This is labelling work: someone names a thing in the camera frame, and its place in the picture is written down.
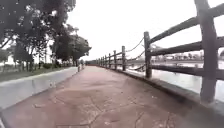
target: bush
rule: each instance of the bush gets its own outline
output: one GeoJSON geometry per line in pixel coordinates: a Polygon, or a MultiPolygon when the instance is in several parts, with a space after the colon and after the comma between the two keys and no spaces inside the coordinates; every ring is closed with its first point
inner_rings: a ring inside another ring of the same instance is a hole
{"type": "Polygon", "coordinates": [[[45,69],[50,69],[51,66],[52,66],[52,64],[48,64],[48,63],[43,64],[43,67],[44,67],[45,69]]]}

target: sky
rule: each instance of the sky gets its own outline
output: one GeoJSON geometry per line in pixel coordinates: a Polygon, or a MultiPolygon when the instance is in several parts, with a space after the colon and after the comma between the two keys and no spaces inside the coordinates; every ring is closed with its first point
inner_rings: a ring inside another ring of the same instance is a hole
{"type": "MultiPolygon", "coordinates": [[[[223,0],[209,0],[211,7],[223,0]]],[[[77,0],[69,13],[68,23],[78,27],[78,35],[86,38],[92,47],[84,60],[93,60],[134,47],[148,31],[150,37],[196,16],[194,0],[77,0]]],[[[224,16],[215,18],[218,36],[224,36],[224,16]]],[[[195,26],[164,38],[155,44],[164,48],[201,40],[200,27],[195,26]]],[[[140,46],[128,56],[143,51],[140,46]]]]}

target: wooden plank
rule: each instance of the wooden plank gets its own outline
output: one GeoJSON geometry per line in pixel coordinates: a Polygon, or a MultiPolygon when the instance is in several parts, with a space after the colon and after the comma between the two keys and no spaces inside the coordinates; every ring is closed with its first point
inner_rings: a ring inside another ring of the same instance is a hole
{"type": "MultiPolygon", "coordinates": [[[[211,17],[218,17],[221,15],[224,15],[224,4],[221,4],[212,9],[209,9],[209,12],[207,14],[210,15],[211,17]]],[[[164,31],[163,33],[155,36],[154,38],[152,38],[150,40],[150,43],[154,43],[158,40],[163,39],[164,37],[170,36],[174,33],[177,33],[181,30],[196,26],[198,24],[199,23],[198,23],[197,17],[192,17],[176,26],[169,28],[168,30],[164,31]]]]}
{"type": "Polygon", "coordinates": [[[174,66],[165,66],[165,65],[151,65],[152,69],[183,73],[188,75],[203,76],[202,68],[193,68],[193,67],[174,67],[174,66]]]}
{"type": "MultiPolygon", "coordinates": [[[[218,48],[224,47],[224,37],[218,37],[218,48]]],[[[202,41],[194,42],[191,44],[180,45],[172,48],[161,49],[158,51],[153,51],[151,56],[174,54],[174,53],[183,53],[190,51],[199,51],[202,49],[202,41]]]]}
{"type": "Polygon", "coordinates": [[[224,80],[224,70],[223,69],[218,69],[216,71],[216,78],[218,80],[224,80]]]}
{"type": "Polygon", "coordinates": [[[214,20],[208,15],[210,9],[207,0],[194,0],[197,17],[202,33],[202,47],[204,50],[204,77],[202,79],[201,100],[212,102],[215,96],[216,70],[218,68],[218,44],[214,20]]]}
{"type": "Polygon", "coordinates": [[[196,17],[192,17],[192,18],[190,18],[190,19],[188,19],[188,20],[186,20],[186,21],[184,21],[184,22],[182,22],[182,23],[180,23],[180,24],[178,24],[176,26],[171,27],[170,29],[164,31],[163,33],[155,36],[154,38],[152,38],[150,40],[150,44],[154,43],[154,42],[156,42],[158,40],[161,40],[164,37],[170,36],[170,35],[172,35],[172,34],[174,34],[176,32],[179,32],[181,30],[184,30],[184,29],[196,26],[196,25],[198,25],[197,18],[196,17]]]}
{"type": "Polygon", "coordinates": [[[224,3],[214,8],[211,8],[208,13],[211,17],[218,17],[224,15],[224,3]]]}

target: fence rail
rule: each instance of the fence rail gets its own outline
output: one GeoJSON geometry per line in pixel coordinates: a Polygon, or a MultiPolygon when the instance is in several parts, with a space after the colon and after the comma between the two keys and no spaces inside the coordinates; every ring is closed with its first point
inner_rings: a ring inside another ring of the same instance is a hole
{"type": "Polygon", "coordinates": [[[218,48],[224,47],[224,37],[217,37],[214,26],[214,18],[224,15],[224,3],[214,8],[210,8],[207,0],[194,0],[194,2],[197,9],[196,17],[190,18],[176,26],[173,26],[152,39],[150,39],[148,32],[144,32],[143,39],[145,51],[143,51],[136,58],[126,59],[125,53],[131,52],[138,46],[142,46],[140,44],[143,40],[141,40],[140,43],[138,43],[137,46],[135,46],[133,49],[128,51],[125,51],[125,47],[122,46],[122,52],[116,53],[116,51],[114,51],[113,55],[109,54],[108,57],[105,56],[98,59],[98,61],[96,61],[96,64],[102,67],[108,67],[109,65],[109,68],[111,68],[111,65],[113,65],[115,70],[117,70],[118,65],[121,65],[122,70],[125,71],[127,62],[128,65],[130,65],[130,62],[137,60],[141,55],[145,53],[145,64],[139,68],[136,68],[136,70],[139,70],[145,67],[145,77],[151,78],[152,69],[201,76],[203,78],[200,93],[201,100],[206,102],[212,102],[215,95],[216,81],[224,80],[224,70],[218,69],[218,48]],[[188,29],[196,25],[200,25],[202,41],[152,51],[151,45],[153,43],[167,36],[173,35],[181,30],[188,29]],[[204,51],[204,59],[202,60],[204,62],[203,68],[153,65],[151,59],[152,56],[191,52],[198,50],[204,51]]]}

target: river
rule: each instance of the river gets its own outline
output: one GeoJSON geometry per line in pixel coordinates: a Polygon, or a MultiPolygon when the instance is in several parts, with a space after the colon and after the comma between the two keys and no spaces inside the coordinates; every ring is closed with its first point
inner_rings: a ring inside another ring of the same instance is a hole
{"type": "MultiPolygon", "coordinates": [[[[194,67],[195,64],[182,64],[183,66],[194,67]]],[[[219,68],[224,69],[224,61],[219,61],[219,68]]],[[[198,76],[172,73],[166,71],[153,70],[152,77],[182,87],[184,89],[191,90],[196,93],[200,93],[202,78],[198,76]]],[[[224,81],[218,80],[216,83],[215,99],[224,102],[224,81]]]]}

